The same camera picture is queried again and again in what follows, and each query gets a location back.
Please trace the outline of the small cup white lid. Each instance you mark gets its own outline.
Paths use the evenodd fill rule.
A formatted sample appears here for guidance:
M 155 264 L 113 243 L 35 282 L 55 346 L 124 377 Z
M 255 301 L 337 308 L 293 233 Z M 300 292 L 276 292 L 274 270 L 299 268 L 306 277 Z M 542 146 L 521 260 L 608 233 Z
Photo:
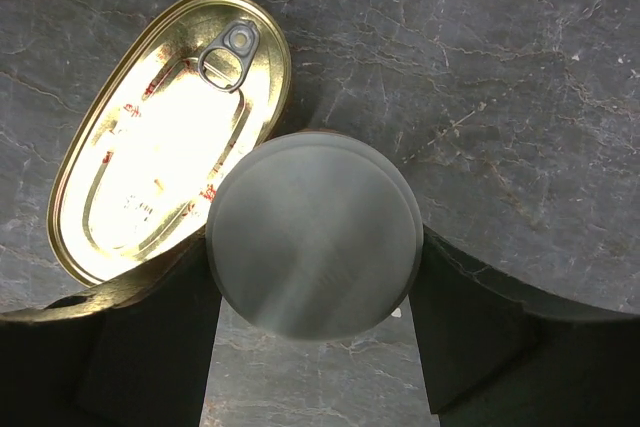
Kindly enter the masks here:
M 398 168 L 354 138 L 307 131 L 255 148 L 219 185 L 209 264 L 251 325 L 299 341 L 359 335 L 403 302 L 423 224 Z

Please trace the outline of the oval sardine tin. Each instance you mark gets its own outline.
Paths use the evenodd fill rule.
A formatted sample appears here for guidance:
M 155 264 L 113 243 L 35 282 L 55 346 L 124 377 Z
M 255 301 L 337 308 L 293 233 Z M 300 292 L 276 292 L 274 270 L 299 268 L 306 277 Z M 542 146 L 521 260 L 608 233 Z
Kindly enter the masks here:
M 60 164 L 47 231 L 62 268 L 95 286 L 201 229 L 232 168 L 288 102 L 285 35 L 252 0 L 180 0 L 114 68 Z

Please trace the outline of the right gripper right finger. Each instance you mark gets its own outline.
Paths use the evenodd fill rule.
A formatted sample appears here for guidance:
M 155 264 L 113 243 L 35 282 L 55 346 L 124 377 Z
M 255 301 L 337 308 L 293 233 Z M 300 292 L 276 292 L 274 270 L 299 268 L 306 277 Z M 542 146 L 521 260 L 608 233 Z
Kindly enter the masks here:
M 635 426 L 639 318 L 557 296 L 431 230 L 409 293 L 444 426 Z

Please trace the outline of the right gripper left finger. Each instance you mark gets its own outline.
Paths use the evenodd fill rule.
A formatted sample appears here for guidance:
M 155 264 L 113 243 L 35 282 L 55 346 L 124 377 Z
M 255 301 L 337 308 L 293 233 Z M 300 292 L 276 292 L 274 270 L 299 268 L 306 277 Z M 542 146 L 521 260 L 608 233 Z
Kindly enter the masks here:
M 202 232 L 42 309 L 1 317 L 5 426 L 196 426 L 221 296 Z

